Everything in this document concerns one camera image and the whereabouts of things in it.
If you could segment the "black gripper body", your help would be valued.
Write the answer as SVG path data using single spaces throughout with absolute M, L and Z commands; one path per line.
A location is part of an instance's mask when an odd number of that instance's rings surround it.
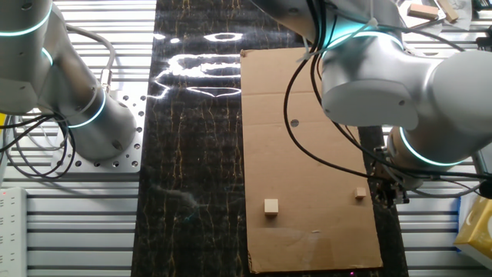
M 394 180 L 383 180 L 377 183 L 377 194 L 380 197 L 406 197 L 402 184 Z

